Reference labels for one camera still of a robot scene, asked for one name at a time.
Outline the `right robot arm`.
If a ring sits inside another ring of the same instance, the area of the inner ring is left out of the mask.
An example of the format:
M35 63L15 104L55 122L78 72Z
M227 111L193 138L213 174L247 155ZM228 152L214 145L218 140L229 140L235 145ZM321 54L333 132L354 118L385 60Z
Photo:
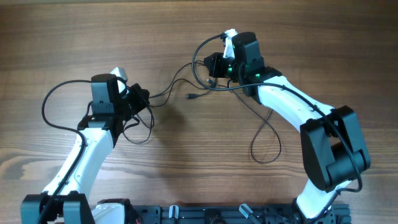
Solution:
M300 133L308 182L295 199L295 213L304 223L324 220L342 192L362 190L361 174L371 166L357 114L348 106L320 103L265 65L255 33L230 29L217 38L224 51L204 59L209 75L234 82L228 91L242 90Z

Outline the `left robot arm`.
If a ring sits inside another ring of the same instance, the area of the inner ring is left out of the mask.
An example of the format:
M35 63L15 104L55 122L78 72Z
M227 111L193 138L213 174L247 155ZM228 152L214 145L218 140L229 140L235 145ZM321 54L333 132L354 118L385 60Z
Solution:
M21 204L23 223L134 223L138 217L128 199L106 199L91 208L88 199L102 163L114 149L128 121L149 105L149 92L127 86L123 69L95 75L89 81L92 101L73 131L73 149L41 194L29 194Z

